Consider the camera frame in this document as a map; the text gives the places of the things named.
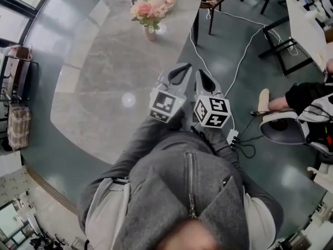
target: gray floor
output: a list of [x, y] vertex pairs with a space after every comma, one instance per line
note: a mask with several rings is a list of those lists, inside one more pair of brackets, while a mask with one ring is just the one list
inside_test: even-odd
[[[42, 177], [73, 202], [82, 187], [108, 165], [67, 140], [50, 122], [50, 109], [63, 60], [75, 35], [75, 27], [87, 18], [98, 1], [48, 0], [25, 43], [27, 46], [33, 45], [34, 59], [40, 66], [38, 71], [34, 71], [30, 92], [29, 107], [33, 114], [30, 145], [22, 150], [22, 154]], [[244, 3], [226, 0], [222, 10], [270, 24], [287, 15], [287, 10], [276, 1], [270, 1], [265, 16], [260, 15], [263, 0], [246, 0]], [[198, 52], [226, 91], [246, 45], [260, 26], [215, 13], [212, 35], [208, 35], [209, 21], [205, 16], [206, 11], [201, 10]], [[286, 39], [289, 36], [288, 25], [279, 27], [277, 32]], [[248, 48], [236, 83], [228, 96], [239, 131], [251, 120], [249, 111], [256, 109], [263, 88], [269, 88], [274, 98], [284, 95], [296, 82], [323, 80], [313, 65], [284, 77], [274, 56], [265, 59], [258, 57], [267, 48], [268, 42], [260, 32]], [[291, 66], [304, 60], [305, 56], [300, 52], [298, 56], [291, 57], [285, 52], [284, 59]], [[203, 68], [190, 40], [184, 47], [180, 61], [190, 62], [195, 68]], [[260, 119], [254, 120], [243, 138], [260, 135], [259, 123]], [[231, 128], [231, 122], [228, 125], [225, 132]], [[240, 154], [240, 162], [248, 174], [282, 204], [285, 223], [280, 236], [288, 235], [304, 224], [324, 195], [324, 190], [311, 182], [306, 172], [307, 166], [313, 165], [315, 151], [303, 145], [284, 146], [266, 139], [259, 139], [253, 144], [257, 148], [256, 156], [246, 159]]]

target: gray jacket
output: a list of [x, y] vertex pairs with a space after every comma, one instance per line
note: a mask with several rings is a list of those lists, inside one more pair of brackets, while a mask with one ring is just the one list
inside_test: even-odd
[[249, 249], [244, 190], [266, 205], [277, 234], [283, 222], [280, 204], [243, 171], [222, 131], [205, 128], [209, 146], [179, 128], [177, 120], [143, 122], [118, 161], [83, 191], [78, 203], [82, 230], [100, 182], [128, 176], [130, 202], [115, 249], [151, 249], [194, 215], [223, 249]]

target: person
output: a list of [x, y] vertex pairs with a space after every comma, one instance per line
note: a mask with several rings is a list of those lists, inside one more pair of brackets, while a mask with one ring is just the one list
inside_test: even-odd
[[[169, 123], [148, 117], [140, 125], [116, 163], [82, 192], [81, 229], [101, 182], [127, 178], [126, 216], [108, 249], [268, 249], [283, 223], [282, 207], [244, 172], [221, 129], [181, 131], [182, 117]], [[98, 217], [111, 218], [108, 210]], [[104, 240], [111, 245], [111, 236]]]
[[291, 89], [286, 92], [285, 96], [278, 97], [269, 102], [270, 92], [264, 89], [260, 93], [258, 113], [266, 113], [269, 111], [285, 111], [294, 109], [298, 115], [302, 114], [312, 102], [318, 98], [333, 93], [332, 75], [333, 75], [333, 59], [326, 63], [325, 83], [305, 82], [294, 84]]

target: vase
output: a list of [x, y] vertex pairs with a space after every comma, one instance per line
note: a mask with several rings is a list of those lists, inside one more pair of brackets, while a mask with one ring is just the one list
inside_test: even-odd
[[156, 31], [154, 30], [153, 33], [150, 33], [148, 28], [143, 27], [144, 28], [144, 34], [147, 37], [148, 40], [150, 41], [155, 41], [156, 40]]

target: gray sleeve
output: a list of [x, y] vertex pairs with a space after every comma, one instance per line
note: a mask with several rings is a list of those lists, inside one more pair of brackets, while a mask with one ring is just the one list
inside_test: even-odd
[[214, 148], [215, 154], [231, 162], [234, 168], [237, 169], [242, 178], [245, 192], [251, 197], [260, 199], [267, 206], [273, 216], [276, 227], [275, 236], [277, 236], [284, 219], [284, 212], [280, 203], [245, 173], [239, 165], [237, 154], [231, 149], [221, 129], [205, 128], [204, 134]]
[[135, 164], [151, 152], [159, 139], [160, 132], [167, 127], [167, 124], [147, 117], [134, 133], [133, 139], [128, 143], [116, 163], [83, 190], [77, 204], [79, 223], [83, 231], [85, 231], [85, 219], [90, 205], [102, 180], [127, 177]]

